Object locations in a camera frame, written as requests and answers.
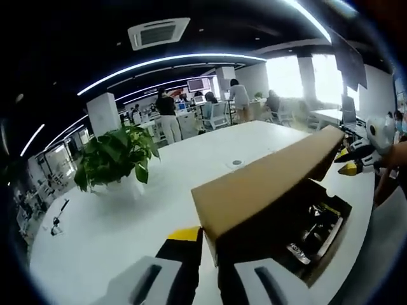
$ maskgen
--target led light strip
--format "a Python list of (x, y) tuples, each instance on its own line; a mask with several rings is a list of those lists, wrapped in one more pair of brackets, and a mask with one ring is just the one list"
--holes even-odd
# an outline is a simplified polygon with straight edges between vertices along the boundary
[(84, 127), (84, 125), (79, 126), (78, 128), (76, 128), (75, 130), (71, 131), (70, 133), (68, 133), (65, 137), (64, 140), (66, 140), (67, 138), (69, 138), (70, 135), (72, 135), (73, 133), (77, 132), (79, 129), (81, 129), (82, 127)]
[(215, 76), (215, 75), (196, 76), (196, 77), (194, 77), (194, 78), (182, 78), (182, 79), (176, 79), (175, 81), (167, 81), (166, 83), (157, 84), (157, 85), (154, 85), (154, 86), (150, 86), (150, 87), (147, 87), (147, 88), (144, 88), (144, 89), (137, 90), (137, 91), (135, 91), (135, 92), (126, 94), (126, 95), (124, 95), (124, 96), (122, 96), (122, 97), (117, 98), (115, 101), (117, 102), (118, 100), (121, 100), (122, 98), (129, 97), (129, 96), (131, 96), (131, 95), (133, 95), (133, 94), (136, 94), (136, 93), (139, 93), (139, 92), (143, 92), (143, 91), (147, 91), (147, 90), (150, 90), (150, 89), (153, 89), (153, 88), (156, 88), (156, 87), (160, 87), (160, 86), (163, 86), (163, 85), (167, 85), (167, 84), (171, 84), (171, 83), (177, 83), (177, 82), (179, 82), (179, 81), (189, 81), (189, 80), (191, 80), (191, 79), (213, 78), (214, 76)]
[(40, 132), (44, 127), (45, 127), (45, 124), (42, 124), (42, 125), (37, 129), (37, 131), (34, 132), (34, 134), (32, 135), (32, 137), (31, 137), (31, 139), (30, 139), (30, 141), (28, 141), (28, 143), (25, 145), (23, 151), (21, 152), (20, 157), (22, 157), (22, 156), (25, 154), (25, 152), (27, 151), (27, 149), (28, 149), (28, 147), (30, 146), (31, 142), (34, 141), (34, 139), (36, 138), (37, 134), (39, 134), (39, 132)]
[(88, 115), (83, 116), (82, 118), (80, 118), (79, 120), (77, 120), (75, 123), (69, 125), (68, 128), (66, 128), (63, 132), (61, 132), (59, 135), (57, 135), (44, 149), (44, 151), (46, 151), (61, 135), (63, 135), (66, 131), (70, 130), (73, 126), (75, 126), (76, 123), (79, 123), (80, 121), (82, 121), (83, 119), (87, 118)]
[[(182, 85), (182, 86), (172, 87), (172, 88), (168, 88), (167, 91), (168, 91), (168, 90), (173, 90), (173, 89), (182, 88), (182, 87), (187, 87), (187, 86), (188, 86), (188, 85)], [(157, 92), (152, 92), (152, 93), (149, 93), (149, 94), (145, 94), (145, 95), (143, 95), (142, 97), (136, 97), (136, 98), (133, 98), (132, 100), (129, 100), (128, 102), (124, 102), (123, 105), (127, 105), (128, 103), (134, 102), (135, 100), (140, 100), (140, 99), (142, 99), (142, 98), (144, 98), (144, 97), (149, 97), (150, 95), (156, 95), (156, 94), (157, 94)]]
[(331, 36), (328, 34), (327, 30), (319, 23), (314, 16), (310, 14), (309, 11), (304, 9), (300, 3), (296, 2), (295, 0), (284, 0), (287, 4), (291, 5), (297, 11), (299, 11), (305, 18), (307, 18), (315, 27), (324, 35), (324, 37), (332, 44)]
[(157, 58), (154, 60), (149, 60), (147, 62), (142, 62), (137, 65), (132, 65), (130, 67), (127, 67), (125, 69), (122, 69), (120, 71), (117, 71), (115, 73), (112, 73), (96, 82), (91, 84), (90, 86), (87, 86), (85, 89), (79, 91), (77, 94), (82, 95), (89, 89), (92, 89), (93, 87), (107, 81), (108, 79), (111, 79), (119, 74), (122, 74), (127, 71), (131, 71), (140, 67), (144, 67), (146, 65), (151, 65), (151, 64), (156, 64), (158, 62), (165, 62), (168, 60), (174, 60), (174, 59), (181, 59), (181, 58), (192, 58), (192, 57), (232, 57), (232, 58), (245, 58), (245, 59), (252, 59), (252, 60), (260, 60), (262, 62), (266, 62), (264, 58), (259, 58), (259, 57), (254, 57), (254, 56), (247, 56), (247, 55), (239, 55), (239, 54), (227, 54), (227, 53), (201, 53), (201, 54), (184, 54), (184, 55), (176, 55), (176, 56), (169, 56), (169, 57), (163, 57), (163, 58)]

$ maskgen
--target person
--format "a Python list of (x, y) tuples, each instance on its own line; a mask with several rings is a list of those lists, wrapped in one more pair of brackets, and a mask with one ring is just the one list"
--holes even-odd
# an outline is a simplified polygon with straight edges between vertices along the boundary
[(280, 107), (280, 98), (273, 90), (268, 91), (268, 98), (266, 100), (266, 105), (273, 112), (278, 112)]
[(210, 91), (205, 94), (205, 100), (207, 101), (207, 103), (203, 106), (202, 116), (204, 119), (210, 119), (210, 116), (212, 114), (212, 104), (217, 104), (217, 99)]
[(176, 117), (174, 99), (167, 95), (163, 87), (158, 89), (155, 106), (161, 114), (161, 125), (168, 144), (181, 141), (181, 131)]
[(133, 123), (135, 126), (141, 124), (141, 113), (139, 110), (139, 104), (134, 105), (134, 110), (132, 111), (132, 116), (133, 116)]
[(239, 118), (243, 122), (248, 122), (249, 119), (249, 96), (246, 88), (240, 85), (237, 79), (230, 80), (230, 100), (235, 99), (235, 108)]
[(399, 139), (407, 132), (407, 126), (405, 120), (403, 119), (403, 114), (400, 111), (396, 110), (394, 112), (394, 119), (396, 127), (395, 143), (397, 143)]
[(132, 108), (127, 112), (128, 120), (130, 121), (130, 123), (134, 123), (134, 120), (133, 120), (133, 113), (134, 113), (134, 107), (132, 107)]
[(378, 206), (381, 194), (387, 184), (392, 170), (398, 169), (397, 182), (407, 195), (407, 136), (402, 136), (400, 142), (394, 144), (390, 151), (378, 162), (378, 167), (385, 168), (383, 175), (375, 190), (373, 202)]

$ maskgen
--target brown cardboard box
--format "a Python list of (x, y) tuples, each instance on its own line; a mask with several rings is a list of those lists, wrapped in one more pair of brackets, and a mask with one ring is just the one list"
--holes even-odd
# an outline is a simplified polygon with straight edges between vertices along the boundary
[[(344, 133), (332, 126), (265, 156), (232, 173), (192, 189), (201, 225), (214, 260), (242, 262), (272, 257), (287, 266), (286, 245), (302, 225), (301, 213), (325, 202), (349, 216), (351, 207), (330, 198), (315, 183), (322, 180)], [(326, 255), (306, 273), (293, 271), (311, 285), (333, 256), (340, 234)]]

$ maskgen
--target ceiling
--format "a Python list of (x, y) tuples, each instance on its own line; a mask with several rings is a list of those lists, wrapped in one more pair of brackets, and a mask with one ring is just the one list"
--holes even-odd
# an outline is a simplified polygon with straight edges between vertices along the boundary
[[(369, 44), (329, 8), (316, 7), (309, 0), (303, 2), (315, 17), (344, 38)], [(202, 75), (220, 62), (252, 65), (257, 61), (243, 58), (174, 60), (128, 71), (77, 96), (88, 85), (128, 66), (188, 53), (247, 55), (272, 44), (322, 38), (304, 16), (283, 0), (72, 0), (63, 4), (35, 1), (23, 7), (19, 3), (12, 5), (7, 14), (18, 16), (18, 22), (4, 37), (7, 61), (3, 70), (9, 77), (0, 116), (11, 118), (8, 130), (15, 137), (9, 146), (15, 153), (20, 153), (44, 123), (46, 126), (30, 146), (29, 154), (41, 151), (84, 115), (86, 102), (106, 91), (118, 98), (158, 83)], [(191, 18), (180, 42), (132, 50), (127, 36), (129, 27), (176, 17)], [(135, 77), (152, 70), (199, 63), (210, 64)], [(24, 98), (16, 105), (15, 97), (19, 93), (23, 93)]]

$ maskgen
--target white desk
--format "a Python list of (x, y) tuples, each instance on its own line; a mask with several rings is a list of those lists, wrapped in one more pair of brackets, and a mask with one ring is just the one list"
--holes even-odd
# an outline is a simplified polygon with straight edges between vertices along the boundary
[[(232, 171), (235, 159), (248, 164), (308, 134), (254, 121), (205, 133), (160, 149), (149, 165), (149, 184), (137, 203), (112, 202), (77, 188), (56, 199), (32, 247), (30, 270), (57, 304), (89, 304), (106, 293), (109, 280), (143, 255), (155, 255), (175, 229), (199, 224), (191, 188)], [(349, 274), (361, 249), (373, 201), (372, 173), (341, 176), (331, 167), (322, 185), (352, 206), (345, 237), (325, 272), (311, 287), (315, 304), (326, 305)], [(64, 233), (49, 230), (64, 199)], [(203, 241), (200, 283), (194, 305), (220, 305), (217, 269)]]
[(319, 119), (319, 124), (317, 130), (320, 130), (323, 126), (323, 122), (328, 122), (332, 125), (339, 126), (340, 121), (342, 120), (342, 112), (338, 109), (324, 109), (311, 111), (311, 113)]

